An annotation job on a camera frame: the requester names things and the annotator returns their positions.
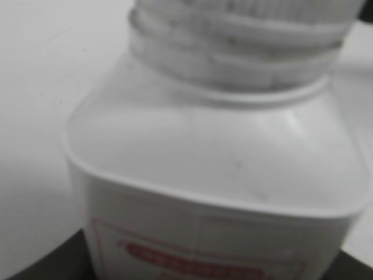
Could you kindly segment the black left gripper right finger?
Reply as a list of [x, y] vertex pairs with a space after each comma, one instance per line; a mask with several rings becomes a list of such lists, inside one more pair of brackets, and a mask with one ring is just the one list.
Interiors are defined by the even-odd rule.
[[332, 279], [372, 280], [372, 268], [341, 251], [332, 266]]

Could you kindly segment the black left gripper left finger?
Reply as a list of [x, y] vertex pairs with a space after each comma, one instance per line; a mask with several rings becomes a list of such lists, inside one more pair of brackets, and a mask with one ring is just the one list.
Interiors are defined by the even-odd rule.
[[54, 251], [8, 279], [96, 279], [83, 231], [78, 231]]

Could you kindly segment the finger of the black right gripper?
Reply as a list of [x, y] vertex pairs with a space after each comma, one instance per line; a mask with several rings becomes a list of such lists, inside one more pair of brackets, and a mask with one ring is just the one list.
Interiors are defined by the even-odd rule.
[[366, 0], [360, 12], [360, 21], [373, 22], [373, 0]]

